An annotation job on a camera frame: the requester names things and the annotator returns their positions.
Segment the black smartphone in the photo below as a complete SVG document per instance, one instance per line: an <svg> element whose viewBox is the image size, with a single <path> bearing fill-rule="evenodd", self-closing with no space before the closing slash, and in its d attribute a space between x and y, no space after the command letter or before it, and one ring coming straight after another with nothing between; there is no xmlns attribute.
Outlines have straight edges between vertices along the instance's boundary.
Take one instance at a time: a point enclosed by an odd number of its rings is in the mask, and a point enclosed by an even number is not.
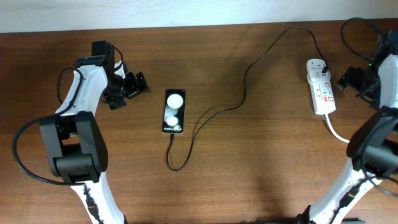
<svg viewBox="0 0 398 224"><path fill-rule="evenodd" d="M165 92L162 132L182 134L186 105L186 90L168 89Z"/></svg>

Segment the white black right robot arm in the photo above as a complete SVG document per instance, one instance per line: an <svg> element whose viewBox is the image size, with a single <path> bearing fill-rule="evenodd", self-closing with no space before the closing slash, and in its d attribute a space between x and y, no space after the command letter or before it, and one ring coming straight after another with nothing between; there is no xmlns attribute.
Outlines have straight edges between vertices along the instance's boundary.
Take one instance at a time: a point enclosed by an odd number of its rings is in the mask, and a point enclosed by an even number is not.
<svg viewBox="0 0 398 224"><path fill-rule="evenodd" d="M350 67L339 79L338 87L351 86L358 98L376 112L348 141L345 168L328 192L298 214L294 223L344 223L345 216L372 188L395 196L380 187L397 174L397 31L380 34L367 69Z"/></svg>

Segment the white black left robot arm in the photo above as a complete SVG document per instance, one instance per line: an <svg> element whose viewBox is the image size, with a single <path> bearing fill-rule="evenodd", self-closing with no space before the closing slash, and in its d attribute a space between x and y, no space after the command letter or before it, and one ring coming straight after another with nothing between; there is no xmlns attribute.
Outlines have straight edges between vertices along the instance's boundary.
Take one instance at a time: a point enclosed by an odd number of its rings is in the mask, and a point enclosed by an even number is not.
<svg viewBox="0 0 398 224"><path fill-rule="evenodd" d="M116 110L150 91L143 73L128 72L124 61L115 61L117 51L105 40L93 42L91 56L71 68L74 79L61 107L40 122L50 171L79 196L93 223L127 222L107 181L108 150L95 120L98 104L104 99Z"/></svg>

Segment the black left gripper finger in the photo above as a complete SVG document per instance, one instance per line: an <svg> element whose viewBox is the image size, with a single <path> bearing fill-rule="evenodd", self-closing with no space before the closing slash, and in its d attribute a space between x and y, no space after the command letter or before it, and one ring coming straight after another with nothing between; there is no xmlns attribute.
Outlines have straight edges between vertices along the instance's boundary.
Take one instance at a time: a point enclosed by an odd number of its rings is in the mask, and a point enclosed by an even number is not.
<svg viewBox="0 0 398 224"><path fill-rule="evenodd" d="M124 79L125 97L128 99L134 98L139 94L137 87L137 80L132 72L128 72Z"/></svg>
<svg viewBox="0 0 398 224"><path fill-rule="evenodd" d="M146 79L144 77L144 74L142 72L139 72L136 74L137 82L139 84L139 91L141 93L150 93L150 88L146 82Z"/></svg>

